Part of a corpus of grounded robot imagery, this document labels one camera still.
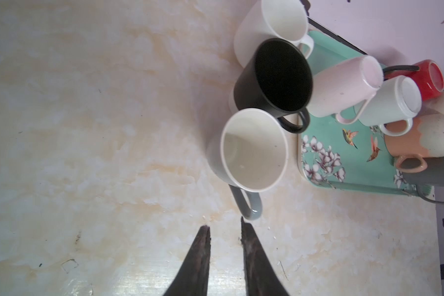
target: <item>marble countertop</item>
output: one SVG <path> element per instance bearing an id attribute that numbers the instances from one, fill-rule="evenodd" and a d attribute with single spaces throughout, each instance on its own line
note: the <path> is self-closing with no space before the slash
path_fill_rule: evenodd
<path id="1" fill-rule="evenodd" d="M 240 213 L 204 151 L 253 4 L 0 1 L 0 295 L 161 295 L 203 224 L 208 294 L 245 294 Z M 313 187 L 288 139 L 253 222 L 286 290 L 439 295 L 434 205 Z"/>

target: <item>yellow hummingbird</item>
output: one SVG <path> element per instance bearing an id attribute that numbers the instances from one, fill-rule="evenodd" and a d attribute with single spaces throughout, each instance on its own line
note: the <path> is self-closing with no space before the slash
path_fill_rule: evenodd
<path id="1" fill-rule="evenodd" d="M 367 160 L 367 162 L 371 162 L 378 156 L 378 152 L 380 151 L 378 147 L 378 139 L 375 137 L 375 141 L 373 141 L 373 135 L 370 135 L 370 142 L 372 143 L 372 155 Z"/>
<path id="2" fill-rule="evenodd" d="M 347 144 L 357 148 L 357 146 L 355 146 L 354 144 L 353 138 L 358 134 L 358 132 L 350 132 L 350 130 L 346 131 L 345 128 L 343 128 L 342 133 L 344 134 L 344 139 L 347 142 Z"/>

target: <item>mug bottom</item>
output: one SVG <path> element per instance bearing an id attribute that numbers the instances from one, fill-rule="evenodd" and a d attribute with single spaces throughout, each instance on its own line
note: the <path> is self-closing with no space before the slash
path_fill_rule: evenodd
<path id="1" fill-rule="evenodd" d="M 235 103 L 235 97 L 233 96 L 234 89 L 235 89 L 235 85 L 231 88 L 230 94 L 229 94 L 229 109 L 230 109 L 230 112 L 232 113 L 232 115 L 239 111 L 239 109 L 237 108 L 237 105 Z"/>

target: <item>black mug handle on tray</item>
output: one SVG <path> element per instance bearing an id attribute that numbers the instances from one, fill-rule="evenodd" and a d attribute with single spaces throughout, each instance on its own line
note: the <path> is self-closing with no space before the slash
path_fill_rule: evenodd
<path id="1" fill-rule="evenodd" d="M 391 66 L 386 67 L 383 69 L 383 75 L 389 74 L 393 71 L 419 71 L 420 67 L 415 65 L 397 65 L 397 66 Z"/>
<path id="2" fill-rule="evenodd" d="M 444 201 L 439 201 L 439 200 L 433 200 L 433 199 L 429 199 L 426 197 L 426 195 L 423 192 L 423 188 L 421 185 L 417 184 L 416 185 L 416 191 L 418 192 L 418 196 L 424 200 L 426 200 L 427 202 L 431 203 L 431 204 L 444 204 Z"/>
<path id="3" fill-rule="evenodd" d="M 260 218 L 262 211 L 260 194 L 258 194 L 257 192 L 245 191 L 232 185 L 229 186 L 230 190 L 232 191 L 233 197 L 235 198 L 235 202 L 239 206 L 239 210 L 242 213 L 242 216 L 247 220 L 257 220 L 258 218 Z M 247 194 L 251 207 L 245 201 L 242 191 Z"/>
<path id="4" fill-rule="evenodd" d="M 281 124 L 281 127 L 283 127 L 285 130 L 287 130 L 290 133 L 304 132 L 308 128 L 311 118 L 309 117 L 309 112 L 306 108 L 301 109 L 301 111 L 299 111 L 298 114 L 301 117 L 302 126 L 295 125 L 294 123 L 291 123 L 288 120 L 286 120 L 284 117 L 280 117 L 278 118 L 278 121 Z"/>

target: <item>tray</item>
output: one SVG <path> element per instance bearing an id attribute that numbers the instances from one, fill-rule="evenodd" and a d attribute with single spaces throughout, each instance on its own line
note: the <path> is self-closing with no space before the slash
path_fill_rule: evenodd
<path id="1" fill-rule="evenodd" d="M 311 31 L 314 50 L 308 58 L 313 75 L 335 64 L 361 56 L 356 50 L 326 36 Z M 342 112 L 344 118 L 355 116 L 351 107 Z M 355 146 L 344 139 L 344 132 L 358 132 Z M 372 144 L 378 142 L 378 155 L 372 155 Z M 334 116 L 317 118 L 311 115 L 307 130 L 298 136 L 298 168 L 313 185 L 334 189 L 419 196 L 415 185 L 407 184 L 393 166 L 393 157 L 385 147 L 384 135 L 378 127 L 366 127 L 356 121 L 351 125 L 338 123 Z M 432 186 L 421 186 L 430 195 Z"/>

